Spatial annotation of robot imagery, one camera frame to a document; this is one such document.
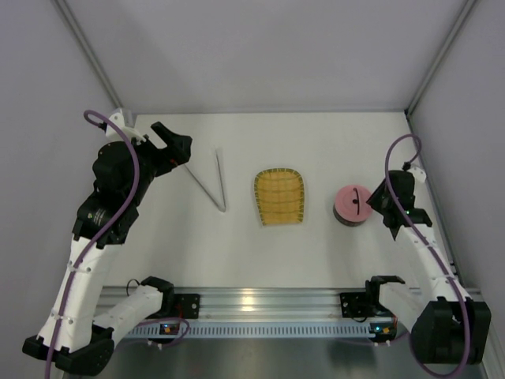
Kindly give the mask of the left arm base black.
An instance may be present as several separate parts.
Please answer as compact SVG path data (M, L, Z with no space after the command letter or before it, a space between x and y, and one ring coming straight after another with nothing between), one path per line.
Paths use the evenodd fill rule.
M171 292L162 297L160 310L154 312L149 317L152 319L178 317L193 320L199 318L199 312L200 294L178 294Z

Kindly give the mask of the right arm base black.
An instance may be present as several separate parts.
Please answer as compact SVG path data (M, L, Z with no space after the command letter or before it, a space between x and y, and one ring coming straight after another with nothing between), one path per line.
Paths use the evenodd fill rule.
M388 315L388 311L375 304L365 292L343 292L339 299L344 318L362 323L372 317Z

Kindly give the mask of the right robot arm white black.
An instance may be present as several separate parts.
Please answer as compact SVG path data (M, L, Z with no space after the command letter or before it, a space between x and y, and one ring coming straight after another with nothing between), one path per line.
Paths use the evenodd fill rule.
M473 300L451 271L428 213L415 205L415 182L410 171L389 171L367 201L404 249L420 288L414 294L398 276L375 276L376 301L407 329L419 362L478 364L484 355L491 311L486 302Z

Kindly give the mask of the pink round lid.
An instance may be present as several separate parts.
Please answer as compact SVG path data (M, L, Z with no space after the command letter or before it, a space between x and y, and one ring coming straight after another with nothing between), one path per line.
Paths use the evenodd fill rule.
M368 205L367 200L371 195L371 192L364 186L344 186L336 193L333 209L346 218L370 216L372 208Z

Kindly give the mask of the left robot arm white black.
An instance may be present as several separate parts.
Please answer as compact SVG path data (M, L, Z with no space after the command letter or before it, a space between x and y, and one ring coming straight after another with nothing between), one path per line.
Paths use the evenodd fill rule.
M138 206L153 180L189 162L193 139L156 122L151 129L165 142L157 148L148 136L132 135L105 144L92 170L92 194L77 210L71 252L50 316L39 333L23 344L24 354L48 366L84 376L98 375L118 343L147 319L181 315L174 285L149 276L111 310L96 316L105 279Z

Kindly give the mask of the metal tongs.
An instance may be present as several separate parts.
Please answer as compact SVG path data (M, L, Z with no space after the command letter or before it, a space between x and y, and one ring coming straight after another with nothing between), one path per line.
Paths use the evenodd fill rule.
M210 158L211 162L209 167L211 168L211 173L205 174L203 172L195 171L189 164L186 164L184 169L207 199L217 208L219 212L224 214L228 209L228 201L222 148L214 148Z

